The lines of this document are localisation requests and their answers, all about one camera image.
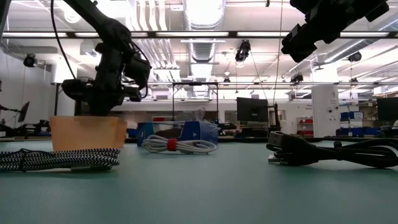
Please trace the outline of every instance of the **white cable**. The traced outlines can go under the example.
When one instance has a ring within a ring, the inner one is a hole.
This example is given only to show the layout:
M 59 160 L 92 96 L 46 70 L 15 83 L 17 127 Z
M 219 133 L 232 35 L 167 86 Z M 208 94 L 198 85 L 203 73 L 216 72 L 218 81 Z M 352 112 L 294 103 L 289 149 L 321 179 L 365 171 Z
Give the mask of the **white cable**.
M 148 152 L 158 153 L 167 151 L 167 138 L 157 136 L 155 134 L 149 136 L 142 143 L 142 147 Z M 217 146 L 211 142 L 204 140 L 177 141 L 176 150 L 183 153 L 209 153 L 217 149 Z

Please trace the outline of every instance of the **monitor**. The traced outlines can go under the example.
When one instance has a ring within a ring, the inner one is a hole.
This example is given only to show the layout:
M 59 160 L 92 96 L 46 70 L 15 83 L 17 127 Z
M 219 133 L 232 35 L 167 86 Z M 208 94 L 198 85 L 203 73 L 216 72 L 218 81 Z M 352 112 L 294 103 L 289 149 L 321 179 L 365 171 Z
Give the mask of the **monitor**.
M 398 120 L 398 97 L 377 99 L 377 113 L 381 121 Z
M 19 111 L 18 123 L 21 123 L 21 122 L 25 121 L 25 117 L 26 117 L 27 109 L 29 107 L 29 103 L 30 102 L 25 103 L 25 105 L 22 106 L 21 110 Z
M 238 121 L 268 122 L 268 101 L 252 98 L 236 99 Z

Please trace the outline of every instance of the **green table surface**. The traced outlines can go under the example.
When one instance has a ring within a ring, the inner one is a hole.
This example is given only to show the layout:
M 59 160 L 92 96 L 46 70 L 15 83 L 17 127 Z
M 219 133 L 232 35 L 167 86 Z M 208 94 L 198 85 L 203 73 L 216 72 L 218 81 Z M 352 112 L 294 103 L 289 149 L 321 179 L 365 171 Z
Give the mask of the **green table surface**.
M 320 145 L 331 145 L 321 142 Z M 3 151 L 51 142 L 2 142 Z M 398 173 L 344 161 L 269 164 L 265 144 L 209 155 L 127 144 L 109 172 L 0 173 L 0 223 L 397 223 Z

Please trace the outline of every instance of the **workbench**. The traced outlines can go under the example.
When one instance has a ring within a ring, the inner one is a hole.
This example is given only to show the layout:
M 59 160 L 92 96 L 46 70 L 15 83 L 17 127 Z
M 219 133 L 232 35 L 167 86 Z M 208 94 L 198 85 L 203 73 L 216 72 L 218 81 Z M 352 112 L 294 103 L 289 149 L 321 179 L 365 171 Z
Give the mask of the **workbench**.
M 331 146 L 332 142 L 318 145 Z M 52 148 L 0 142 L 1 150 Z M 1 223 L 396 223 L 398 173 L 344 161 L 269 164 L 265 144 L 209 155 L 126 144 L 109 172 L 0 173 Z

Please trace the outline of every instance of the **braided cable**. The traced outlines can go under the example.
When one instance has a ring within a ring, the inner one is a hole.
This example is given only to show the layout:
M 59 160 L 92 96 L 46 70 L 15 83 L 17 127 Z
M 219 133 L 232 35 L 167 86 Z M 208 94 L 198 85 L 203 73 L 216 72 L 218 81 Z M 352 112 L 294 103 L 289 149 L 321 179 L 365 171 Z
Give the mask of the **braided cable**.
M 44 152 L 21 149 L 0 152 L 0 171 L 47 170 L 88 166 L 109 170 L 119 165 L 116 148 L 84 149 L 76 151 Z

